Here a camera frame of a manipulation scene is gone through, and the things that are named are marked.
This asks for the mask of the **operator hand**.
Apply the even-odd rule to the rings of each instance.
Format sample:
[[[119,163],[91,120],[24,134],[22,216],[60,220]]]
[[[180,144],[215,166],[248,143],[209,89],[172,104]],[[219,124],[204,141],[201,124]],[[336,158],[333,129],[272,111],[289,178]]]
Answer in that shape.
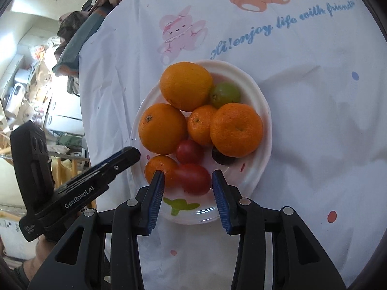
[[[55,243],[47,240],[44,235],[38,238],[38,243],[35,248],[35,257],[25,261],[23,264],[23,270],[29,282],[33,279],[34,275],[40,269],[54,247]]]

